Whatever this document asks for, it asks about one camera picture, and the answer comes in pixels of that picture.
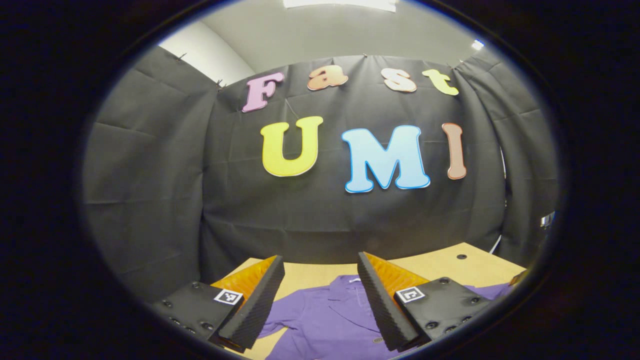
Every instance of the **yellow letter u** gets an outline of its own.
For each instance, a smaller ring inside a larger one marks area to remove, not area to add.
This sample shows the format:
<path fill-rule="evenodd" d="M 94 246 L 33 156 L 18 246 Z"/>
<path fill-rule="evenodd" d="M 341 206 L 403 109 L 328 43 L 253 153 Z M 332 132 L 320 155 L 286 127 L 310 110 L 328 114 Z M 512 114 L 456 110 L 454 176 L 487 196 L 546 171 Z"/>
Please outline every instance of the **yellow letter u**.
<path fill-rule="evenodd" d="M 260 130 L 264 137 L 262 144 L 262 164 L 265 170 L 275 176 L 296 176 L 314 166 L 318 157 L 318 125 L 323 120 L 319 116 L 303 117 L 296 121 L 302 129 L 302 153 L 295 160 L 282 156 L 284 132 L 289 128 L 286 122 L 270 124 Z"/>

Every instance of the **wooden table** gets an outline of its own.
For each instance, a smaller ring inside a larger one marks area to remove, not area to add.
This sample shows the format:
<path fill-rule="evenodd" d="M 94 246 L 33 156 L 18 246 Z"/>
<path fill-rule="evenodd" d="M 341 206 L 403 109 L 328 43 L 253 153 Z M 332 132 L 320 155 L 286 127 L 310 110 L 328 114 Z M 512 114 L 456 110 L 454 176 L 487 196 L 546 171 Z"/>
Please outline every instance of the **wooden table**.
<path fill-rule="evenodd" d="M 460 254 L 467 257 L 458 259 Z M 384 258 L 384 254 L 374 255 Z M 249 258 L 234 271 L 230 272 L 229 275 L 259 261 L 261 259 Z M 462 285 L 473 286 L 504 284 L 525 270 L 521 266 L 498 258 L 467 243 L 460 243 L 421 255 L 393 259 L 390 262 L 429 280 L 447 276 Z M 356 275 L 358 273 L 356 264 L 314 265 L 284 263 L 284 270 L 285 275 L 276 293 L 275 300 L 281 299 L 296 290 L 329 285 L 338 275 Z M 273 349 L 286 330 L 284 328 L 265 338 L 258 339 L 253 348 L 247 349 L 241 355 L 249 359 L 263 360 L 269 355 L 271 349 Z"/>

